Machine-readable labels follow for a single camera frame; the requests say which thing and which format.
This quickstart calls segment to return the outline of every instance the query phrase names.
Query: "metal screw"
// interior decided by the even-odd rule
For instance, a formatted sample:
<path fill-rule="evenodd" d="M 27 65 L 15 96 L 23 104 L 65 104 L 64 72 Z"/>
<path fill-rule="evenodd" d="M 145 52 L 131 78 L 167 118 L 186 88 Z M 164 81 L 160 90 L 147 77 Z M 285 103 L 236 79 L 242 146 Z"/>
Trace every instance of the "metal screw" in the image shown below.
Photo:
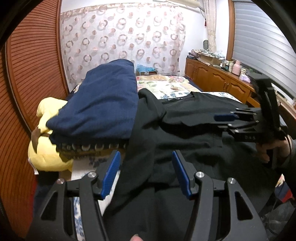
<path fill-rule="evenodd" d="M 196 176 L 199 178 L 203 178 L 205 176 L 205 174 L 203 172 L 197 172 Z"/>
<path fill-rule="evenodd" d="M 228 182 L 230 184 L 235 184 L 236 183 L 236 180 L 234 178 L 232 178 L 232 177 L 228 178 L 227 180 L 228 180 Z"/>
<path fill-rule="evenodd" d="M 89 172 L 89 173 L 87 174 L 87 176 L 90 177 L 90 178 L 93 178 L 93 177 L 96 176 L 96 173 L 95 173 L 95 172 Z"/>
<path fill-rule="evenodd" d="M 63 178 L 59 178 L 57 180 L 57 184 L 63 184 L 64 182 L 65 182 L 65 179 L 63 179 Z"/>

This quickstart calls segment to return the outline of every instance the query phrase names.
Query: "window blind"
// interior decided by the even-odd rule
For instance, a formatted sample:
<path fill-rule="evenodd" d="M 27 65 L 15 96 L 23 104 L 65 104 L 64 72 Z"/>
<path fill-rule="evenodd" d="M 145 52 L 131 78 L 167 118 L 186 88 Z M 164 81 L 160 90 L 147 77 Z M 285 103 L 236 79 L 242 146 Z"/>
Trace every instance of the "window blind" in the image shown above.
<path fill-rule="evenodd" d="M 276 24 L 250 0 L 233 0 L 233 59 L 266 74 L 296 97 L 296 54 Z"/>

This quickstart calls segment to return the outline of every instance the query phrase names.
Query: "human hand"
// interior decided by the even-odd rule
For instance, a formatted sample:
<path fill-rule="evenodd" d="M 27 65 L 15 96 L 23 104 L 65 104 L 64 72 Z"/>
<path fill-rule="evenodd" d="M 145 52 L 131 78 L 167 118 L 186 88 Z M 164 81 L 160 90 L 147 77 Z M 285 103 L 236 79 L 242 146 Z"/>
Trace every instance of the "human hand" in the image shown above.
<path fill-rule="evenodd" d="M 288 139 L 286 138 L 286 140 L 284 141 L 280 141 L 280 140 L 274 140 L 271 143 L 266 143 L 263 145 L 260 144 L 256 144 L 256 149 L 258 152 L 258 156 L 261 158 L 263 163 L 268 163 L 269 162 L 269 156 L 267 155 L 266 151 L 267 150 L 271 150 L 274 148 L 279 148 L 278 149 L 278 156 L 277 158 L 279 159 L 279 161 L 284 162 L 285 159 L 290 155 L 290 147 L 289 147 L 289 143 L 291 145 L 292 148 L 292 139 L 290 136 L 288 136 Z"/>
<path fill-rule="evenodd" d="M 138 234 L 135 234 L 130 241 L 143 241 L 143 239 L 141 239 Z"/>

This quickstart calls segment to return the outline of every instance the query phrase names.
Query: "pink thermos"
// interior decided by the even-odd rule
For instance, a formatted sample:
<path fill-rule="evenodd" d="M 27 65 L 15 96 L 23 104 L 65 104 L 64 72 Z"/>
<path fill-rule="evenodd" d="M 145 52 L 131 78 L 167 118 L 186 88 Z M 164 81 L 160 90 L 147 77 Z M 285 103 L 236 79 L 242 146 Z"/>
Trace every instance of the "pink thermos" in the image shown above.
<path fill-rule="evenodd" d="M 236 60 L 235 64 L 233 65 L 233 68 L 232 68 L 232 73 L 240 76 L 241 69 L 242 69 L 242 66 L 240 65 L 240 61 Z"/>

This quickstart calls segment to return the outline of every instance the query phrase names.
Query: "stuffed animal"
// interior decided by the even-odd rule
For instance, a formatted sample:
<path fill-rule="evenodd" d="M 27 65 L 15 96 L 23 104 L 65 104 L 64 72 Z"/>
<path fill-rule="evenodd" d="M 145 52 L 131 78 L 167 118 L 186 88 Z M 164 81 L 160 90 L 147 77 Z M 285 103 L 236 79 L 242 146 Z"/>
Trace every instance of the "stuffed animal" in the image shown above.
<path fill-rule="evenodd" d="M 72 159 L 67 159 L 56 152 L 56 145 L 49 140 L 52 130 L 46 127 L 46 122 L 59 113 L 67 101 L 52 97 L 43 99 L 37 108 L 37 116 L 40 117 L 39 125 L 31 135 L 28 148 L 28 157 L 39 171 L 60 172 L 72 171 Z"/>

